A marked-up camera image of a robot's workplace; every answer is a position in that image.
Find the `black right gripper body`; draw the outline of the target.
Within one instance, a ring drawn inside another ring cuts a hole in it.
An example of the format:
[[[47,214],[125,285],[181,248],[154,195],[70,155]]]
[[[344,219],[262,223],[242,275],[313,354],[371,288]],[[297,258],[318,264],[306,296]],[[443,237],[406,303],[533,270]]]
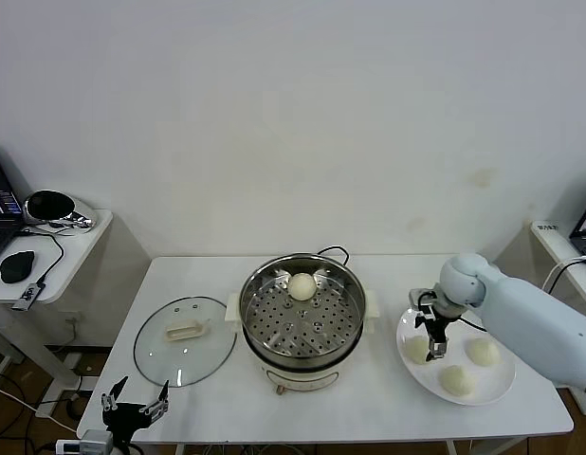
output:
[[[446,318],[430,305],[420,304],[416,309],[414,328],[423,326],[432,341],[447,341],[447,327],[458,318]]]

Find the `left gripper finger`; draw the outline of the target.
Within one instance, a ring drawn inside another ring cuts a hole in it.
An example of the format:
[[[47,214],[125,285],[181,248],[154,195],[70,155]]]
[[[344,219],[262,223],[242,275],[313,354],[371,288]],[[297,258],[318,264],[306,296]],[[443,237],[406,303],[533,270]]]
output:
[[[125,375],[119,382],[117,382],[108,393],[101,395],[101,405],[104,410],[116,410],[118,408],[118,398],[121,394],[128,376]]]
[[[140,409],[142,414],[146,415],[148,418],[161,418],[168,411],[169,384],[170,381],[167,380],[164,383],[156,401]]]

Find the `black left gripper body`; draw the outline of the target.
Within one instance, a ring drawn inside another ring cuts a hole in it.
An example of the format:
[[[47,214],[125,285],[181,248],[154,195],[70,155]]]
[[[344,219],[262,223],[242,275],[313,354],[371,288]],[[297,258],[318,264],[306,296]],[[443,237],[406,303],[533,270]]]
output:
[[[140,404],[120,403],[116,409],[102,412],[102,421],[112,433],[116,446],[128,445],[138,430],[152,424],[152,417],[142,411],[143,408]]]

